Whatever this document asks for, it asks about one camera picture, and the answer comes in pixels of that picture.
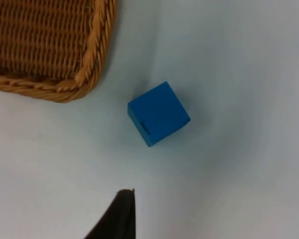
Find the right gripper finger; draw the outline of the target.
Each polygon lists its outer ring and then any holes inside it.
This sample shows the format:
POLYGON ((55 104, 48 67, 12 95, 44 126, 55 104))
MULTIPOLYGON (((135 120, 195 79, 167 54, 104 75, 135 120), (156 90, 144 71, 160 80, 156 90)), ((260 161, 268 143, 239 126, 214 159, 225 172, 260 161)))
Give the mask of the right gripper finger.
POLYGON ((136 239, 135 191, 118 191, 85 239, 136 239))

